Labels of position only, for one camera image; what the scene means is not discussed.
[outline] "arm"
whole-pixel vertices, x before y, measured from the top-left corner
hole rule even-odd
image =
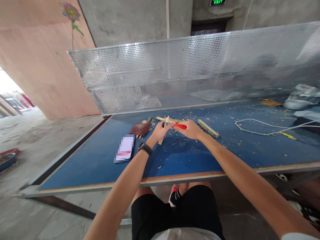
[[[146,144],[153,148],[166,132],[174,125],[166,127],[160,122]],[[141,150],[123,170],[100,210],[95,216],[84,240],[115,239],[121,220],[136,194],[142,179],[149,155]]]
[[[187,129],[174,129],[186,137],[198,139],[209,149],[230,180],[260,212],[279,238],[286,233],[297,232],[320,239],[320,233],[245,162],[202,131],[193,121],[179,124],[187,126]]]

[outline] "table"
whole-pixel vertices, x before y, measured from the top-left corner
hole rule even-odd
[[[54,195],[112,188],[128,162],[115,164],[120,141],[130,128],[149,117],[202,119],[220,134],[216,139],[260,174],[316,171],[320,169],[320,136],[302,128],[282,134],[261,136],[241,131],[236,120],[257,119],[272,125],[291,126],[294,111],[270,107],[252,99],[228,104],[149,111],[106,117],[79,141],[70,146],[34,180],[20,189],[17,197],[33,199],[93,219],[95,213]],[[261,133],[279,129],[250,121],[242,128]],[[153,129],[142,141],[146,141]],[[135,144],[135,153],[139,142]],[[224,177],[220,165],[204,145],[170,130],[162,145],[156,145],[148,159],[141,186],[212,180]]]

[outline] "table leg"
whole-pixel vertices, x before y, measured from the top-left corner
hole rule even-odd
[[[85,218],[94,219],[96,216],[95,213],[90,212],[82,207],[79,207],[77,205],[74,205],[70,202],[67,202],[61,198],[55,197],[55,196],[44,196],[44,197],[33,197],[29,198],[32,200],[35,200],[40,203],[44,203],[46,205],[67,211],[69,213],[73,213]]]

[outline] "plywood wall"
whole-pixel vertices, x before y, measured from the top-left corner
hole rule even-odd
[[[61,2],[0,0],[0,66],[49,119],[99,114],[67,54],[72,29]],[[74,31],[74,49],[94,48],[80,14],[84,37]]]

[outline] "left hand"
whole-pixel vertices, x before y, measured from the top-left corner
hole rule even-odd
[[[169,123],[167,126],[163,127],[164,121],[159,122],[154,129],[150,138],[156,143],[166,136],[167,131],[173,127],[174,123]]]

